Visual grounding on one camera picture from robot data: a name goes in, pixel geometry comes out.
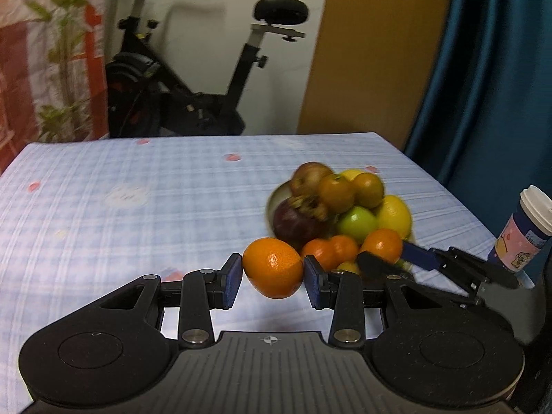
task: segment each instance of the tablecloth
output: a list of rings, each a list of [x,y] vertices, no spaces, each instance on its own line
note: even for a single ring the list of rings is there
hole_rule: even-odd
[[[30,401],[18,353],[35,331],[144,274],[219,269],[268,235],[270,193],[297,166],[371,168],[409,205],[417,243],[485,257],[494,237],[451,193],[376,134],[116,139],[28,145],[0,177],[0,412]],[[457,290],[437,272],[416,279]],[[382,331],[366,310],[366,332]],[[320,330],[332,312],[305,290],[265,298],[244,277],[220,330]],[[163,333],[176,337],[174,311]]]

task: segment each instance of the white wall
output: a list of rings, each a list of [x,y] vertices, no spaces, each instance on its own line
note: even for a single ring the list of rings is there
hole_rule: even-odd
[[[143,21],[161,23],[153,47],[193,91],[225,93],[241,48],[255,22],[258,0],[147,0]],[[310,9],[308,21],[295,27],[306,38],[286,42],[266,35],[260,55],[269,57],[264,69],[254,67],[238,111],[244,134],[294,134],[313,59],[324,0],[302,0]],[[132,0],[118,0],[111,26],[126,17]],[[116,52],[121,32],[115,30],[108,51]]]

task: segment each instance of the green apple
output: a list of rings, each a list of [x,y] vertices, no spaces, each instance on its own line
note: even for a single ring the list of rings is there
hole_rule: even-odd
[[[370,210],[355,205],[339,217],[337,231],[362,244],[366,237],[377,230],[377,219]]]

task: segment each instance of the metal screw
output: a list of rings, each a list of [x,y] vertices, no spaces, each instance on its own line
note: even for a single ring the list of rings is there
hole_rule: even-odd
[[[361,334],[351,328],[344,328],[333,333],[333,337],[339,342],[345,342],[349,344],[352,342],[358,342],[361,338]]]
[[[182,333],[182,339],[190,344],[203,344],[209,339],[209,333],[200,328],[192,328]]]

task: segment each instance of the pile of fruit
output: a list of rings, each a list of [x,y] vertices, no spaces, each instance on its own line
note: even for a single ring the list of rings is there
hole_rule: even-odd
[[[363,250],[391,264],[399,260],[412,217],[398,196],[385,194],[379,176],[360,169],[337,174],[311,161],[293,173],[289,186],[292,197],[278,205],[272,227],[303,257],[314,255],[326,271],[355,270]]]

